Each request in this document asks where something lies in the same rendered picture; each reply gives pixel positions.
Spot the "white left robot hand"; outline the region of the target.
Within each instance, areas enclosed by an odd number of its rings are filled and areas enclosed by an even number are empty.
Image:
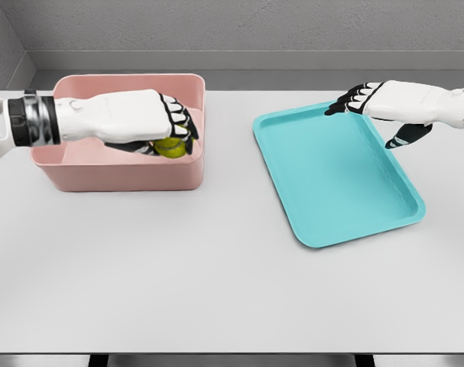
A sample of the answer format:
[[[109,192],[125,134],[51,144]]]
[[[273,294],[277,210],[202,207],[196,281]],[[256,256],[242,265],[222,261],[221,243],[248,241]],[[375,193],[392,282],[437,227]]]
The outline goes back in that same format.
[[[84,102],[92,132],[105,146],[159,156],[159,141],[173,139],[192,154],[199,138],[187,108],[154,89],[105,93]]]

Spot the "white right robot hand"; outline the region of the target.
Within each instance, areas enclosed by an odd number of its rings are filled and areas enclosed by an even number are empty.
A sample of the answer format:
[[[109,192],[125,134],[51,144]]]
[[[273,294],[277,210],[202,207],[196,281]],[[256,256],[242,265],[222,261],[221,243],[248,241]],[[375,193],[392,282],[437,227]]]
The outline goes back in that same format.
[[[432,131],[436,122],[448,123],[443,111],[448,91],[426,84],[389,80],[367,82],[349,89],[324,112],[366,115],[385,122],[400,122],[402,126],[385,143],[387,149],[413,144]]]

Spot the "yellow-green tennis ball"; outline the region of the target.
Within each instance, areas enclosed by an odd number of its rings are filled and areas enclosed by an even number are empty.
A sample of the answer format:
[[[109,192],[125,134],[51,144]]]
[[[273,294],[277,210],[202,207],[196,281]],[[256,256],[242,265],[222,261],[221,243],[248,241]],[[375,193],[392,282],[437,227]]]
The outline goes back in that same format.
[[[187,154],[185,143],[180,138],[163,138],[152,141],[154,150],[166,158],[181,158]]]

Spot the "pink plastic basket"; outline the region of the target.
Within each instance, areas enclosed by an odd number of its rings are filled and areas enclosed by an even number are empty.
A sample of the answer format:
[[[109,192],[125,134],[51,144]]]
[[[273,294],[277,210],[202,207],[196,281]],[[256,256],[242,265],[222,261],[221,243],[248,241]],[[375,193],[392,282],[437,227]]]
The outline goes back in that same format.
[[[192,115],[199,139],[193,153],[170,159],[106,147],[97,138],[31,149],[31,160],[66,192],[194,190],[203,182],[205,140],[204,79],[193,73],[87,74],[65,76],[57,98],[87,99],[100,93],[155,89],[176,98]]]

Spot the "blue plastic tray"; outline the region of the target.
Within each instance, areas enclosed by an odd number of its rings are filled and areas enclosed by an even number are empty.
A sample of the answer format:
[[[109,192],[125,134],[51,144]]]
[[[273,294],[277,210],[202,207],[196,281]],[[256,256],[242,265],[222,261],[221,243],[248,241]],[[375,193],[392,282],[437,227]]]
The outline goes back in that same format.
[[[328,102],[257,117],[255,140],[297,239],[325,248],[420,222],[425,203],[371,119]]]

